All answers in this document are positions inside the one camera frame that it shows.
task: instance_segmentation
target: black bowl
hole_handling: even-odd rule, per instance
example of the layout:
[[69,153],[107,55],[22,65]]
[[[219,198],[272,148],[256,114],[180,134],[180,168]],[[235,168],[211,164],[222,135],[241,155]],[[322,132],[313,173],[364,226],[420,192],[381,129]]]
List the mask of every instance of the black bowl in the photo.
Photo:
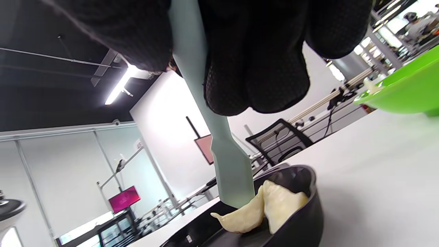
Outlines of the black bowl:
[[318,247],[323,233],[323,211],[312,168],[296,165],[273,169],[255,180],[255,190],[271,180],[294,193],[304,192],[308,202],[294,213],[273,235],[265,218],[262,225],[248,233],[227,232],[210,213],[225,215],[236,210],[222,202],[210,207],[175,233],[161,247]]

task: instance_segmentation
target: dough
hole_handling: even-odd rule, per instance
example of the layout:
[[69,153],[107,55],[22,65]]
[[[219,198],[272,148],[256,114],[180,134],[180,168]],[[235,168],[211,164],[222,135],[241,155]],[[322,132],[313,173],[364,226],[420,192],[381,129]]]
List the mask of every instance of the dough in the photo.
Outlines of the dough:
[[274,234],[293,213],[302,208],[308,201],[305,193],[294,194],[290,190],[266,180],[263,185],[265,215]]
[[258,194],[242,208],[225,216],[217,213],[210,215],[217,218],[226,231],[234,233],[250,232],[261,225],[264,218],[263,187],[259,187]]

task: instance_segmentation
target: white countertop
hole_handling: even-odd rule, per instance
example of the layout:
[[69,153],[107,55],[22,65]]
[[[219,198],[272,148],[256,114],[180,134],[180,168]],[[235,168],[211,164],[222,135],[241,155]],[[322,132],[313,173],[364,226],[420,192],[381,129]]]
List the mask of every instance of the white countertop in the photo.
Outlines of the white countertop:
[[[288,159],[317,172],[321,247],[439,246],[439,118],[382,111]],[[133,243],[158,247],[217,201]]]

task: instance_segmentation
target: television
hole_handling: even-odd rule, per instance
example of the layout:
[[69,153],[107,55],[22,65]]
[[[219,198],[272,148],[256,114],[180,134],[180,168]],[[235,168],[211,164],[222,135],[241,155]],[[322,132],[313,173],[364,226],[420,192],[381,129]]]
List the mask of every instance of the television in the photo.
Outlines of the television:
[[116,214],[140,201],[140,196],[137,193],[136,188],[132,186],[113,196],[108,201],[113,208],[113,213]]
[[195,139],[195,143],[203,154],[204,158],[206,158],[207,163],[209,165],[213,164],[213,155],[210,150],[210,146],[212,145],[212,135],[207,135],[198,139]]

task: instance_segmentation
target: ceiling pipe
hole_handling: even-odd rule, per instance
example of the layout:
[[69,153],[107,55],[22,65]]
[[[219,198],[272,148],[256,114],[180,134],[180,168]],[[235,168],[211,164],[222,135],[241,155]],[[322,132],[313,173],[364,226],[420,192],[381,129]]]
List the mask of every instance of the ceiling pipe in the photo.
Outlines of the ceiling pipe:
[[87,64],[87,65],[103,66],[103,67],[114,68],[114,69],[121,69],[122,68],[122,67],[105,65],[105,64],[100,64],[100,63],[86,62],[86,61],[70,59],[70,58],[61,58],[61,57],[49,56],[49,55],[38,54],[38,53],[27,52],[27,51],[19,51],[19,50],[2,48],[2,47],[0,47],[0,50],[2,50],[2,51],[12,51],[12,52],[17,52],[17,53],[22,53],[22,54],[35,55],[35,56],[40,56],[40,57],[45,57],[45,58],[53,58],[53,59],[58,59],[58,60],[63,60],[63,61],[68,61],[68,62],[82,63],[82,64]]
[[76,74],[76,73],[59,72],[59,71],[53,71],[53,70],[34,69],[34,68],[6,65],[6,64],[0,64],[0,68],[27,70],[27,71],[34,71],[34,72],[40,72],[40,73],[49,73],[49,74],[64,75],[64,76],[75,76],[75,77],[82,77],[82,78],[102,79],[101,76],[90,76],[90,75],[83,75],[83,74]]

